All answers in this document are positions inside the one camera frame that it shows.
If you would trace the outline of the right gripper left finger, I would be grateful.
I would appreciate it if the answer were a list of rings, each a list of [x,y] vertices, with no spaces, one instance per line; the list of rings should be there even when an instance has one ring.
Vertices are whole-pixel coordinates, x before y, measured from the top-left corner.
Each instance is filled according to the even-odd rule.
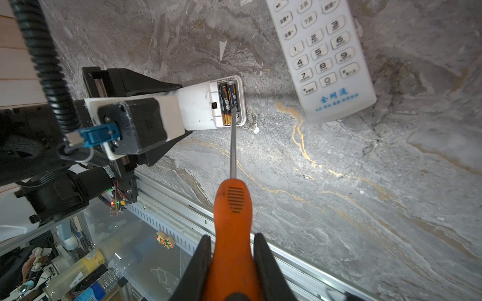
[[[211,237],[203,235],[170,301],[203,300],[205,282],[212,259]]]

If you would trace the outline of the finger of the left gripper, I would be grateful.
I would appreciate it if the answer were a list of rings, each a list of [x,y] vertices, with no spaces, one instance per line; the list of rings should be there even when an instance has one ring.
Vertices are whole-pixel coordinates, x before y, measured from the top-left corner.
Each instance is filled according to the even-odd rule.
[[[178,90],[183,86],[161,82],[126,68],[83,67],[84,84],[90,97],[133,97]]]

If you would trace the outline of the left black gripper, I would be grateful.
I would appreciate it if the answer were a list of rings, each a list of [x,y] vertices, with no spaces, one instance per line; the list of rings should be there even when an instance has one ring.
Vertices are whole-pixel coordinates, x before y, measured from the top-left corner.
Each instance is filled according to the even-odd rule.
[[[192,134],[185,131],[144,154],[137,165],[155,165]],[[13,199],[1,205],[5,226],[43,226],[87,207],[89,201],[113,190],[114,206],[137,202],[134,165],[108,161],[99,149],[68,145],[47,104],[1,110],[1,185],[17,184]]]

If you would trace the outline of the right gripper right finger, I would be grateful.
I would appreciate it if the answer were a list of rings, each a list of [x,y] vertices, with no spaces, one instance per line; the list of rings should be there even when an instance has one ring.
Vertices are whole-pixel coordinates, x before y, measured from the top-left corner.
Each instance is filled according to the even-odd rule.
[[[264,300],[297,301],[262,233],[256,233],[254,236],[254,262]]]

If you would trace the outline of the orange handle screwdriver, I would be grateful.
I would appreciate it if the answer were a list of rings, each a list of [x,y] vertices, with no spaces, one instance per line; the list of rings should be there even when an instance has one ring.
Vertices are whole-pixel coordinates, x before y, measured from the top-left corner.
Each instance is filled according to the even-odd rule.
[[[251,250],[251,195],[247,185],[237,178],[236,129],[232,109],[230,175],[215,197],[215,249],[203,293],[205,300],[264,298]]]

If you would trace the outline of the white air conditioner remote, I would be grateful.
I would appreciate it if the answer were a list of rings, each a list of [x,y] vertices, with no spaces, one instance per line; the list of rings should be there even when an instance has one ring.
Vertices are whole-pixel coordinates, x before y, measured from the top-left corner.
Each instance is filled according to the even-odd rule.
[[[177,98],[183,125],[186,130],[213,130],[229,128],[231,125],[223,125],[222,110],[218,86],[234,80],[237,86],[237,98],[240,112],[232,111],[232,124],[241,127],[247,122],[247,107],[244,95],[242,78],[238,75],[211,80],[196,85],[183,87],[173,92]]]

